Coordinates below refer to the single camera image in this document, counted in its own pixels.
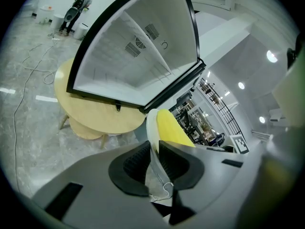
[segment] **refrigerator door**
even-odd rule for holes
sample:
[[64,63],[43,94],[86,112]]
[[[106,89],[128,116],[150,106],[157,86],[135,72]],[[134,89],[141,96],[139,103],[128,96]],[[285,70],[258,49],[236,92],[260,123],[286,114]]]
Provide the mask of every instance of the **refrigerator door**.
[[82,41],[67,92],[157,107],[204,69],[191,0],[116,0]]

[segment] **shelf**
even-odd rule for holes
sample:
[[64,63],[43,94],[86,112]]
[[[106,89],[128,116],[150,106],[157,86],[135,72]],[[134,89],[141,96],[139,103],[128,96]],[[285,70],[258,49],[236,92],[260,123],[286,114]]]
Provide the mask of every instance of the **shelf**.
[[172,74],[171,69],[167,65],[166,61],[159,53],[158,49],[152,43],[152,41],[147,37],[146,33],[141,29],[141,27],[133,20],[128,13],[123,12],[120,17],[128,26],[128,28],[134,33],[134,35],[140,39],[142,44],[147,48],[148,53],[156,59],[169,73]]

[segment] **electric cable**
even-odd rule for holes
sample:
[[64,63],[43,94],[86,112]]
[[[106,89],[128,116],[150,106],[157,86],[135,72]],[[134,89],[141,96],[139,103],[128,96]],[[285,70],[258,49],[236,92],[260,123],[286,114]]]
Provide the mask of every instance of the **electric cable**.
[[[30,51],[32,51],[33,49],[35,49],[35,48],[37,48],[37,47],[39,47],[39,46],[41,46],[41,45],[42,45],[42,44],[39,44],[38,46],[32,48]],[[53,45],[43,54],[43,56],[41,57],[40,61],[38,62],[38,64],[36,65],[35,68],[32,69],[32,68],[24,67],[24,66],[22,65],[25,69],[31,70],[31,72],[30,72],[30,74],[29,74],[28,79],[27,79],[27,80],[25,81],[25,83],[24,83],[21,101],[19,102],[19,104],[18,104],[18,106],[17,106],[17,108],[16,108],[16,110],[15,110],[15,112],[14,112],[14,114],[13,114],[13,129],[14,129],[14,136],[15,136],[15,141],[14,141],[15,176],[16,176],[16,182],[17,182],[17,189],[18,189],[19,192],[20,192],[20,188],[19,188],[18,177],[17,177],[17,154],[16,154],[17,133],[16,133],[16,125],[15,125],[15,114],[16,114],[16,112],[18,111],[18,109],[19,109],[19,107],[20,107],[20,105],[21,105],[21,103],[22,103],[22,101],[23,101],[23,99],[24,99],[25,87],[26,87],[26,84],[27,84],[27,82],[28,82],[30,76],[32,75],[32,73],[33,73],[34,71],[42,71],[42,70],[37,70],[37,67],[38,67],[38,65],[40,64],[40,62],[43,60],[44,55],[46,55],[46,53],[47,53],[52,47],[54,47],[55,45],[56,45],[56,44],[54,43],[54,44],[53,44]],[[26,61],[28,58],[30,58],[30,53],[29,53],[29,56],[28,56],[25,60],[22,61],[22,63],[23,63],[24,61]]]
[[156,202],[156,201],[161,201],[161,200],[165,200],[165,199],[170,199],[172,196],[170,196],[170,193],[165,189],[165,185],[167,185],[167,184],[171,184],[172,186],[173,186],[173,183],[172,182],[167,182],[167,183],[165,183],[164,185],[163,185],[163,190],[167,193],[167,195],[165,196],[165,197],[163,197],[163,198],[160,198],[160,197],[157,197],[157,196],[153,196],[153,195],[149,195],[149,196],[151,196],[152,197],[152,199],[151,199],[151,202],[152,203],[154,203],[154,202]]
[[[52,84],[52,83],[54,82],[54,78],[55,78],[54,73],[56,72],[56,70],[55,70],[55,71],[38,70],[38,69],[36,69],[37,66],[33,69],[33,68],[25,67],[25,66],[23,65],[23,63],[24,63],[28,58],[31,57],[31,56],[30,56],[30,51],[32,51],[33,49],[39,47],[40,45],[42,45],[42,44],[39,44],[38,46],[36,46],[36,47],[32,48],[31,50],[29,50],[29,51],[28,51],[29,56],[28,56],[25,60],[23,60],[21,64],[22,64],[22,67],[23,67],[24,69],[27,69],[27,70],[34,70],[34,71],[40,71],[40,72],[49,72],[49,74],[47,74],[47,75],[43,78],[42,81],[43,81],[43,83],[45,83],[45,84],[47,84],[47,85],[50,85],[50,84]],[[46,78],[47,78],[49,75],[52,75],[52,76],[53,76],[53,77],[52,77],[52,80],[51,80],[50,82],[46,82]]]

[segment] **floor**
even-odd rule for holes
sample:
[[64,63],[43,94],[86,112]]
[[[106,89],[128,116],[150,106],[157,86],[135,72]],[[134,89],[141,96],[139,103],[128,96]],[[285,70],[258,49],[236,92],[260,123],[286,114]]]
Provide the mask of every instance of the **floor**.
[[[59,130],[64,115],[59,104],[36,99],[37,96],[55,98],[53,84],[43,82],[47,73],[33,72],[25,87],[24,100],[15,114],[15,164],[13,113],[21,101],[24,84],[31,72],[22,67],[22,62],[30,54],[23,65],[35,67],[52,47],[44,55],[38,69],[55,71],[63,62],[75,56],[81,43],[71,35],[55,35],[60,41],[52,40],[52,36],[48,36],[52,32],[49,24],[36,24],[33,17],[17,18],[6,34],[0,52],[0,162],[14,189],[17,188],[16,165],[20,191],[28,197],[83,157],[147,138],[143,123],[133,132],[111,136],[105,148],[101,149],[100,139],[89,141],[77,137],[68,122]],[[166,196],[151,167],[147,172],[146,184],[154,196]]]

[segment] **yellow object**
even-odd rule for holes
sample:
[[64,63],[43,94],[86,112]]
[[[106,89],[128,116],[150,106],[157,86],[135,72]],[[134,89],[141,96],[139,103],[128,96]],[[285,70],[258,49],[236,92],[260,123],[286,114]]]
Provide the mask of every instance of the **yellow object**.
[[161,109],[158,111],[157,125],[160,140],[195,147],[194,143],[192,143],[189,137],[185,134],[173,114],[167,109]]

